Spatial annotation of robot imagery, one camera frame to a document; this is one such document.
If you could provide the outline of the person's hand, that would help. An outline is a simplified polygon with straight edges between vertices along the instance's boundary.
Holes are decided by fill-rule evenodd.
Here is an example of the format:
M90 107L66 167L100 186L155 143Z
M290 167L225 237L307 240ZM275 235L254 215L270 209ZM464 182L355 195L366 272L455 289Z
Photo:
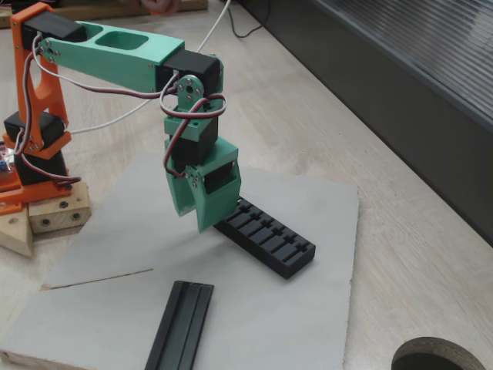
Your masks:
M142 4L153 14L169 15L178 11L180 0L142 0Z

